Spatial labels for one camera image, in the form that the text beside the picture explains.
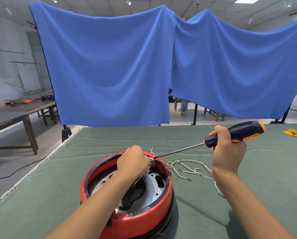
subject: orange and black handle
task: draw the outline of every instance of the orange and black handle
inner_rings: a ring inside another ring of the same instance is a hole
[[[242,122],[228,128],[231,142],[247,141],[260,136],[266,131],[266,127],[260,121]],[[205,146],[212,148],[217,145],[217,134],[204,138]]]

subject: floor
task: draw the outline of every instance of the floor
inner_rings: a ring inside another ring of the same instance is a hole
[[[194,104],[188,103],[186,116],[181,116],[179,111],[174,110],[174,103],[170,103],[170,124],[162,125],[190,125],[193,122],[194,107]],[[203,111],[204,108],[198,106],[196,125],[236,124],[247,120],[253,120],[226,117],[224,122],[216,122],[214,116],[211,116],[208,113],[204,114]],[[54,125],[50,119],[48,119],[48,125],[45,125],[42,118],[37,116],[37,113],[30,115],[30,118],[37,137],[39,146],[38,154],[34,155],[31,149],[0,150],[0,177],[9,176],[22,166],[33,163],[32,165],[19,170],[11,177],[0,179],[0,197],[34,168],[39,163],[39,160],[44,159],[61,144],[62,125]],[[272,119],[259,120],[265,124],[272,121]],[[290,111],[286,123],[297,123],[297,112]],[[72,132],[75,132],[81,126],[72,125],[69,127]],[[29,141],[22,123],[0,131],[0,146],[25,144],[29,144]]]

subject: person's right hand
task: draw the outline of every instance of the person's right hand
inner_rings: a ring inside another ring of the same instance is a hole
[[[245,142],[231,142],[231,136],[228,128],[224,126],[215,126],[215,130],[208,136],[217,133],[218,143],[212,149],[213,159],[211,173],[216,180],[221,175],[238,175],[239,165],[245,155],[247,145]]]
[[[119,157],[117,161],[118,171],[136,180],[147,171],[149,162],[150,159],[144,155],[142,148],[134,145]]]

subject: black stand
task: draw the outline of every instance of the black stand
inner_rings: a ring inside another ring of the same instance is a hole
[[[290,107],[291,107],[291,105],[289,106],[289,108],[288,108],[288,109],[286,110],[286,112],[284,113],[284,115],[283,115],[281,121],[279,121],[278,119],[276,119],[276,120],[270,122],[270,124],[284,124],[284,123],[285,123],[284,121],[286,120],[286,117],[287,117],[287,115],[288,115],[288,113],[289,113]]]
[[[71,129],[67,127],[66,125],[63,125],[63,130],[62,130],[62,142],[67,140],[69,136],[72,135]]]
[[[197,108],[198,108],[198,105],[195,104],[195,110],[194,110],[194,121],[192,123],[192,125],[196,125],[196,119],[197,119]]]

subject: yellow object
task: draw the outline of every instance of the yellow object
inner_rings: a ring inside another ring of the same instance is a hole
[[[283,133],[297,138],[297,131],[294,129],[289,129],[287,131],[284,131]]]

